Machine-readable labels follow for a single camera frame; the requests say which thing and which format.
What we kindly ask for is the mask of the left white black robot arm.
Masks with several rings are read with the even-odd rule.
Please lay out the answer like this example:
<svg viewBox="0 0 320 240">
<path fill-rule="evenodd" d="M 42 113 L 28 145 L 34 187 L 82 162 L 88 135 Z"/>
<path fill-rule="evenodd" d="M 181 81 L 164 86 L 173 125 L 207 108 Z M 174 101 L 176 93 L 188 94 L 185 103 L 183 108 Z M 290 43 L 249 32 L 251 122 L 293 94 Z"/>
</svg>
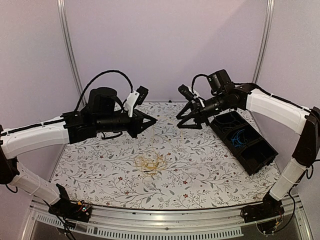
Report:
<svg viewBox="0 0 320 240">
<path fill-rule="evenodd" d="M 135 108 L 148 93 L 147 88 L 140 86 L 122 102 L 115 89 L 99 87 L 90 91 L 88 103 L 81 110 L 29 126 L 1 129 L 0 183 L 20 188 L 54 205 L 63 217 L 70 217 L 75 210 L 65 188 L 31 172 L 17 157 L 49 146 L 79 143 L 95 138 L 98 133 L 114 133 L 119 137 L 127 132 L 136 138 L 157 122 Z"/>
</svg>

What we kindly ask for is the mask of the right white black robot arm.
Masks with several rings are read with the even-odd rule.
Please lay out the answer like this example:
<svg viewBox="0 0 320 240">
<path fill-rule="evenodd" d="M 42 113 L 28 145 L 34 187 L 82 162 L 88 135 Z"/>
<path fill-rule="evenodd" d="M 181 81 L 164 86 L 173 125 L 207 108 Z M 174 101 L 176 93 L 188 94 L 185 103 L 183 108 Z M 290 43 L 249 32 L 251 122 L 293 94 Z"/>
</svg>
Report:
<svg viewBox="0 0 320 240">
<path fill-rule="evenodd" d="M 299 140 L 277 182 L 266 194 L 270 199 L 259 206 L 262 218 L 269 218 L 278 210 L 278 203 L 298 184 L 303 174 L 317 160 L 320 150 L 320 110 L 307 108 L 276 96 L 253 82 L 235 83 L 227 71 L 218 70 L 206 79 L 212 98 L 203 100 L 193 86 L 182 84 L 178 91 L 188 101 L 176 116 L 180 129 L 201 129 L 209 118 L 229 109 L 242 109 L 266 116 L 299 135 Z"/>
</svg>

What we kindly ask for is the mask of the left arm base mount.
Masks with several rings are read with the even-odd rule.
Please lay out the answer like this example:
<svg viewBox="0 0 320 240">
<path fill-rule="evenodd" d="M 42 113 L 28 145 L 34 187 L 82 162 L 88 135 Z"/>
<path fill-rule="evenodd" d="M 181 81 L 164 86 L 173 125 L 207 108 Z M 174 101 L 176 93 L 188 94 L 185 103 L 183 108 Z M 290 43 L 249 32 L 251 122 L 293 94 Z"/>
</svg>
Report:
<svg viewBox="0 0 320 240">
<path fill-rule="evenodd" d="M 72 202 L 66 189 L 58 183 L 56 186 L 60 199 L 57 203 L 50 205 L 48 212 L 65 219 L 88 223 L 92 215 L 93 204 L 84 200 Z"/>
</svg>

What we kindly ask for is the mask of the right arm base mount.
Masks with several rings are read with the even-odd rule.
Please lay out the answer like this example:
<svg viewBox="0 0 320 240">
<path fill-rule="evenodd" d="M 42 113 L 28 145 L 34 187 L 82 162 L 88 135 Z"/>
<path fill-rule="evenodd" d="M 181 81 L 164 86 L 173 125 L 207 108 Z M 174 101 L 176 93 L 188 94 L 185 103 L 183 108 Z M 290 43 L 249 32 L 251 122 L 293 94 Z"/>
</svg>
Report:
<svg viewBox="0 0 320 240">
<path fill-rule="evenodd" d="M 282 201 L 264 200 L 259 204 L 244 206 L 240 216 L 245 223 L 255 222 L 257 230 L 264 234 L 273 234 L 284 220 Z"/>
</svg>

